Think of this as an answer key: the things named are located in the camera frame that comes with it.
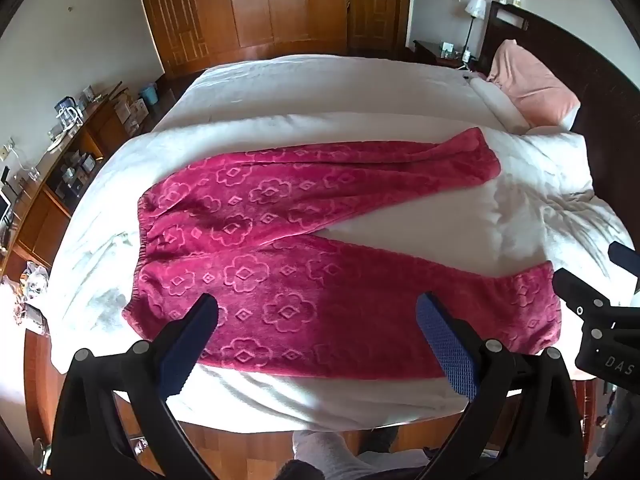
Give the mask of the red fleece pants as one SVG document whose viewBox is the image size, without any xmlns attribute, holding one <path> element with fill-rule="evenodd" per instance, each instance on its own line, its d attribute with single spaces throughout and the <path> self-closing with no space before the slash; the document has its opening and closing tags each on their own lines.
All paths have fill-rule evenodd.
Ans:
<svg viewBox="0 0 640 480">
<path fill-rule="evenodd" d="M 440 368 L 416 322 L 431 292 L 514 352 L 558 340 L 544 262 L 504 278 L 327 240 L 332 224 L 500 174 L 483 133 L 442 143 L 363 141 L 222 154 L 192 162 L 138 203 L 141 248 L 124 318 L 145 339 L 203 294 L 220 318 L 205 365 L 288 377 L 405 380 Z"/>
</svg>

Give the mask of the white bed duvet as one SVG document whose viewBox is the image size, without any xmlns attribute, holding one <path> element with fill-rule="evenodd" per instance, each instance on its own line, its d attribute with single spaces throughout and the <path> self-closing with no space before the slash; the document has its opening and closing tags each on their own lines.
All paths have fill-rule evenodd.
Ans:
<svg viewBox="0 0 640 480">
<path fill-rule="evenodd" d="M 122 317 L 140 248 L 137 204 L 174 171 L 222 153 L 311 143 L 442 142 L 480 127 L 502 174 L 479 188 L 385 208 L 326 236 L 483 274 L 543 261 L 570 270 L 613 304 L 638 304 L 637 282 L 608 260 L 630 243 L 620 206 L 597 191 L 585 139 L 558 129 L 510 133 L 462 73 L 367 58 L 291 55 L 206 70 L 156 128 L 125 143 L 77 206 L 46 299 L 51 361 L 98 356 L 136 340 Z"/>
</svg>

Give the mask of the dark wooden headboard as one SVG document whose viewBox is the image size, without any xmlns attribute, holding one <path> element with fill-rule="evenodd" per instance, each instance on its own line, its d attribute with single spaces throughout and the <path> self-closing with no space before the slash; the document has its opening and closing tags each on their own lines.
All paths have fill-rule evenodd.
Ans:
<svg viewBox="0 0 640 480">
<path fill-rule="evenodd" d="M 580 101 L 574 130 L 587 141 L 597 196 L 628 230 L 639 227 L 639 89 L 613 63 L 570 32 L 494 1 L 477 69 L 487 74 L 500 44 L 513 39 L 535 55 Z"/>
</svg>

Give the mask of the pink pillow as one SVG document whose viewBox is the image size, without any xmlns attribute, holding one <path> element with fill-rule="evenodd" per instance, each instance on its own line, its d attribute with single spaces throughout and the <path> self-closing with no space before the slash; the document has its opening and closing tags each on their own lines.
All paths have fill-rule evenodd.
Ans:
<svg viewBox="0 0 640 480">
<path fill-rule="evenodd" d="M 573 127 L 580 109 L 576 94 L 515 40 L 500 44 L 487 80 L 506 95 L 532 127 Z"/>
</svg>

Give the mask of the white pillow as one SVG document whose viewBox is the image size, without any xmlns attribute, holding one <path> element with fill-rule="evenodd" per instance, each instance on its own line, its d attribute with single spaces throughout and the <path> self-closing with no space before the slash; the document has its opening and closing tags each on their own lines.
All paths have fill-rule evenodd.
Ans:
<svg viewBox="0 0 640 480">
<path fill-rule="evenodd" d="M 528 121 L 495 84 L 478 77 L 471 78 L 469 84 L 498 122 L 506 128 L 506 132 L 514 134 L 529 132 Z"/>
</svg>

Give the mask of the grey trouser legs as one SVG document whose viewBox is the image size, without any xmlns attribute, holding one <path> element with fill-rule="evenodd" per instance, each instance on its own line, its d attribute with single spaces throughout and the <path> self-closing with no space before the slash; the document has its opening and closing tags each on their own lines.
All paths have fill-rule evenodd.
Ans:
<svg viewBox="0 0 640 480">
<path fill-rule="evenodd" d="M 341 434 L 295 431 L 293 458 L 276 479 L 414 479 L 431 461 L 423 448 L 393 452 L 397 426 L 366 432 L 357 454 Z"/>
</svg>

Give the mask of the wooden side cabinet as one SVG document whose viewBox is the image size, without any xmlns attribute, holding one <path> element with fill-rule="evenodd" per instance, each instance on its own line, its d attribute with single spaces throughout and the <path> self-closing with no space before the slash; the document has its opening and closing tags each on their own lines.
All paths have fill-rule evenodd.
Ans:
<svg viewBox="0 0 640 480">
<path fill-rule="evenodd" d="M 130 139 L 117 107 L 129 92 L 116 84 L 104 99 L 91 104 L 77 127 L 66 133 L 37 166 L 39 178 L 26 182 L 14 209 L 14 220 L 1 248 L 1 274 L 16 280 L 29 261 L 47 269 L 53 264 L 81 197 L 104 164 Z"/>
</svg>

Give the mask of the dark wooden nightstand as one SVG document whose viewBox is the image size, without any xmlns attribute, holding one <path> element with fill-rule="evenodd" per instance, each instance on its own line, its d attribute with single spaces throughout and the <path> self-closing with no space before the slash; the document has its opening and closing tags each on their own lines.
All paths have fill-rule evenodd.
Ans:
<svg viewBox="0 0 640 480">
<path fill-rule="evenodd" d="M 413 47 L 414 60 L 417 63 L 454 68 L 455 70 L 463 66 L 460 58 L 454 54 L 443 54 L 439 44 L 414 40 Z"/>
</svg>

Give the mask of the white bedside lamp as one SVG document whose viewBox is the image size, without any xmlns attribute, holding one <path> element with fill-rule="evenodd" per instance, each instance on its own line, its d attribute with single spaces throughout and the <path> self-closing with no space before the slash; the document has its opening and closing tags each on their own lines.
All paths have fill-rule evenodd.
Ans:
<svg viewBox="0 0 640 480">
<path fill-rule="evenodd" d="M 465 37 L 464 46 L 462 49 L 462 57 L 461 61 L 464 65 L 469 63 L 471 58 L 471 51 L 469 49 L 469 44 L 471 40 L 471 35 L 473 31 L 474 24 L 477 20 L 484 20 L 486 14 L 487 2 L 486 0 L 469 0 L 466 4 L 464 12 L 470 17 L 470 24 L 468 33 Z"/>
</svg>

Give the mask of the electric kettle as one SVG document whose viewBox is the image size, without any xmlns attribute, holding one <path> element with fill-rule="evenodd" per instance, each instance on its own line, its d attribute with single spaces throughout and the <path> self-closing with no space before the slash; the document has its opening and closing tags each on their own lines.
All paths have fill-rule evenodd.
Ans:
<svg viewBox="0 0 640 480">
<path fill-rule="evenodd" d="M 72 96 L 66 96 L 61 101 L 58 101 L 54 106 L 54 110 L 56 111 L 56 118 L 58 118 L 58 122 L 64 131 L 82 124 L 81 112 Z"/>
</svg>

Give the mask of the blue waste bin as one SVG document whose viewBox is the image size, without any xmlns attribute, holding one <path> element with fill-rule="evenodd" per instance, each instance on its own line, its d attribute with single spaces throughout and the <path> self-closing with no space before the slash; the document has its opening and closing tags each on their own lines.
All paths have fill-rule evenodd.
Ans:
<svg viewBox="0 0 640 480">
<path fill-rule="evenodd" d="M 141 99 L 145 102 L 146 106 L 154 106 L 160 100 L 157 95 L 156 84 L 147 84 L 140 89 Z"/>
</svg>

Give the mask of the wooden wardrobe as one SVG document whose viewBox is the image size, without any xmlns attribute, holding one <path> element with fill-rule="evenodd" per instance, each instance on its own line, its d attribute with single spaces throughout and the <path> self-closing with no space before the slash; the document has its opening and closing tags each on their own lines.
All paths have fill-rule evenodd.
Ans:
<svg viewBox="0 0 640 480">
<path fill-rule="evenodd" d="M 398 58 L 410 0 L 142 0 L 167 77 L 290 54 Z"/>
</svg>

